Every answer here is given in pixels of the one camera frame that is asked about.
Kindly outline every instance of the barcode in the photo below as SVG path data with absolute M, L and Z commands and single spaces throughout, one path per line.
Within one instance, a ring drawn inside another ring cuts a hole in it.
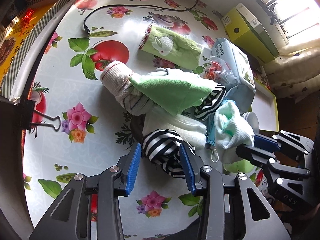
M 258 22 L 257 22 L 255 19 L 252 19 L 252 20 L 251 20 L 251 23 L 252 23 L 254 26 L 258 24 Z
M 231 23 L 230 17 L 226 15 L 225 17 L 222 18 L 222 23 L 224 26 L 227 26 L 229 23 Z

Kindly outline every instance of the folded white towel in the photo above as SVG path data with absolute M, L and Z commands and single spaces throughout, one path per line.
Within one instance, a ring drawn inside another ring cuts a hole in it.
M 242 160 L 236 154 L 240 144 L 253 146 L 254 132 L 233 102 L 220 106 L 214 115 L 215 144 L 222 163 Z
M 175 130 L 196 150 L 205 146 L 207 127 L 204 124 L 182 114 L 172 116 L 162 107 L 154 105 L 151 111 L 146 113 L 142 134 L 146 136 L 157 129 Z
M 132 75 L 137 74 L 122 62 L 114 61 L 103 70 L 100 80 L 125 110 L 139 116 L 151 109 L 153 101 L 134 88 L 129 80 Z

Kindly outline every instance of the mint green cloth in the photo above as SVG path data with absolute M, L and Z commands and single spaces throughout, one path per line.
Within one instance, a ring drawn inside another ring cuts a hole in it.
M 152 26 L 146 36 L 140 46 L 143 51 L 186 69 L 195 70 L 198 67 L 202 52 L 195 41 L 158 26 Z
M 154 75 L 156 72 L 146 76 L 135 73 L 130 82 L 173 116 L 192 106 L 199 106 L 203 98 L 216 87 L 213 80 L 200 78 L 198 74 L 183 72 L 180 69 L 166 70 L 168 74 L 165 76 Z

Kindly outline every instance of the clear plastic bag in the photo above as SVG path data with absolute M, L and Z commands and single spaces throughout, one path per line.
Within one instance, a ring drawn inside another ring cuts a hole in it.
M 236 83 L 231 68 L 223 59 L 211 56 L 210 64 L 200 74 L 202 78 L 211 79 L 221 85 L 231 85 Z

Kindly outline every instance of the yellow green box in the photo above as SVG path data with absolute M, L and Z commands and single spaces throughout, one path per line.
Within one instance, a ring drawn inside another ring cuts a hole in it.
M 249 52 L 261 65 L 279 55 L 267 31 L 243 4 L 239 3 L 221 21 L 230 41 Z

